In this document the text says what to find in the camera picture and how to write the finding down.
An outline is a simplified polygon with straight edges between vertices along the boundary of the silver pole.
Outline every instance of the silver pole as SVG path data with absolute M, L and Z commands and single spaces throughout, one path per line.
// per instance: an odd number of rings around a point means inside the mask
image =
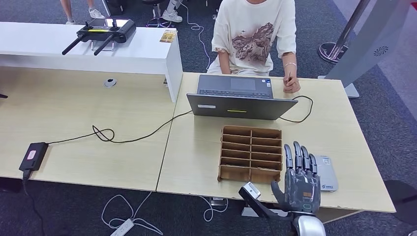
M 350 32 L 355 27 L 357 21 L 362 16 L 363 11 L 368 6 L 370 0 L 360 0 L 355 11 L 353 12 L 351 18 L 349 19 L 347 25 L 345 26 L 342 34 L 336 43 L 329 42 L 320 45 L 318 49 L 319 56 L 325 61 L 330 63 L 338 63 L 342 58 L 343 54 L 347 51 L 348 47 L 344 44 L 346 43 Z

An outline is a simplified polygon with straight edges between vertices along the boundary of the laptop touchpad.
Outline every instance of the laptop touchpad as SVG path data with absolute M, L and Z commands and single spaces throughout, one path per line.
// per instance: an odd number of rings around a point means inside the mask
M 235 90 L 256 90 L 255 80 L 253 79 L 240 79 L 240 78 L 231 78 L 230 79 L 230 88 Z

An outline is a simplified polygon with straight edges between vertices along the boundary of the robotic arm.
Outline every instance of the robotic arm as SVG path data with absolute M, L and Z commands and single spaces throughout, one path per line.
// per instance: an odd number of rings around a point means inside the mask
M 320 207 L 320 176 L 317 174 L 316 158 L 304 146 L 294 141 L 295 168 L 291 148 L 284 145 L 287 170 L 285 172 L 285 192 L 276 181 L 271 183 L 272 193 L 286 217 L 277 215 L 262 205 L 257 198 L 261 193 L 252 183 L 245 184 L 239 191 L 243 199 L 259 217 L 289 220 L 292 231 L 298 236 L 326 236 L 323 223 L 314 215 Z

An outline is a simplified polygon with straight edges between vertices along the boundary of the white label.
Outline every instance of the white label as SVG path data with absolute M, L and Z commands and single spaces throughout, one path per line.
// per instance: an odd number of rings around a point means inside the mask
M 32 150 L 29 152 L 27 160 L 32 160 L 35 157 L 36 150 Z
M 330 165 L 330 159 L 323 157 L 323 163 L 326 165 Z
M 212 108 L 212 109 L 216 109 L 216 106 L 213 106 L 213 105 L 200 105 L 200 104 L 198 104 L 197 106 L 198 106 L 198 108 Z

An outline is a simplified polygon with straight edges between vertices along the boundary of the white cable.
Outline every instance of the white cable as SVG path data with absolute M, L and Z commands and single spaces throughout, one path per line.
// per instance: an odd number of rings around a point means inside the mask
M 204 213 L 203 213 L 203 218 L 204 218 L 204 220 L 206 221 L 206 222 L 210 222 L 212 219 L 213 219 L 213 215 L 214 215 L 214 212 L 213 211 L 216 211 L 216 212 L 220 212 L 220 213 L 222 213 L 222 212 L 225 212 L 226 210 L 227 210 L 227 207 L 229 206 L 229 199 L 227 199 L 226 198 L 226 207 L 223 209 L 223 210 L 216 210 L 216 209 L 213 209 L 213 206 L 207 201 L 207 199 L 205 199 L 204 197 L 202 197 L 202 196 L 199 196 L 200 198 L 202 198 L 202 199 L 204 199 L 204 201 L 206 201 L 206 203 L 208 204 L 208 206 L 210 207 L 209 209 L 207 209 L 207 210 L 205 210 L 204 211 Z M 209 210 L 211 210 L 211 217 L 210 217 L 210 219 L 209 220 L 207 220 L 207 218 L 206 218 L 206 213 L 207 213 L 207 211 L 209 211 Z
M 132 216 L 130 217 L 130 219 L 132 220 L 132 222 L 133 222 L 133 224 L 135 224 L 135 225 L 139 225 L 139 226 L 142 226 L 142 227 L 144 227 L 144 228 L 146 228 L 146 229 L 148 229 L 148 230 L 152 230 L 152 231 L 154 231 L 155 233 L 157 233 L 157 234 L 159 234 L 159 235 L 164 235 L 157 227 L 155 227 L 153 224 L 151 224 L 151 223 L 148 223 L 146 220 L 144 220 L 144 219 L 142 219 L 142 218 L 135 218 L 136 217 L 136 214 L 138 213 L 138 211 L 139 211 L 139 209 L 141 208 L 141 206 L 143 205 L 143 203 L 146 201 L 146 199 L 148 199 L 148 197 L 150 196 L 150 194 L 151 194 L 152 192 L 150 192 L 147 196 L 146 196 L 146 198 L 141 202 L 141 204 L 139 205 L 139 207 L 136 209 L 136 212 L 135 213 L 133 213 L 133 207 L 132 207 L 132 205 L 126 200 L 126 198 L 124 198 L 124 196 L 123 195 L 120 195 L 120 194 L 117 194 L 117 195 L 115 195 L 114 197 L 112 197 L 107 203 L 106 203 L 106 205 L 104 206 L 104 208 L 103 208 L 103 211 L 101 212 L 101 220 L 103 221 L 103 223 L 104 224 L 106 224 L 109 228 L 111 228 L 111 229 L 117 229 L 123 222 L 125 222 L 127 219 L 120 219 L 120 218 L 113 218 L 113 219 L 111 219 L 108 223 L 104 220 L 104 211 L 106 210 L 106 207 L 107 207 L 107 205 L 114 199 L 114 198 L 116 198 L 116 197 L 121 197 L 121 198 L 123 198 L 123 200 L 127 203 L 127 205 L 130 207 L 130 210 L 132 211 Z M 118 220 L 118 221 L 121 221 L 122 223 L 121 224 L 119 224 L 118 226 L 113 226 L 113 225 L 111 225 L 111 222 L 113 222 L 114 220 Z M 146 225 L 143 225 L 143 224 L 140 224 L 140 223 L 135 223 L 135 221 L 136 220 L 141 220 L 141 221 L 143 221 L 143 222 L 145 222 L 148 226 L 146 226 Z
M 203 33 L 203 31 L 204 31 L 204 27 L 203 26 L 200 26 L 197 23 L 190 23 L 189 18 L 188 18 L 188 7 L 186 5 L 184 5 L 181 1 L 179 1 L 179 2 L 180 2 L 181 5 L 183 5 L 187 9 L 187 24 L 189 24 L 189 25 L 192 26 L 191 27 L 191 30 L 193 30 L 193 31 L 199 31 L 200 30 L 200 32 L 198 33 L 198 40 L 203 45 L 204 53 L 206 54 L 206 56 L 208 58 L 208 65 L 206 67 L 206 70 L 208 70 L 209 69 L 209 66 L 210 66 L 210 56 L 207 53 L 206 46 L 205 46 L 204 42 L 201 41 L 201 33 Z

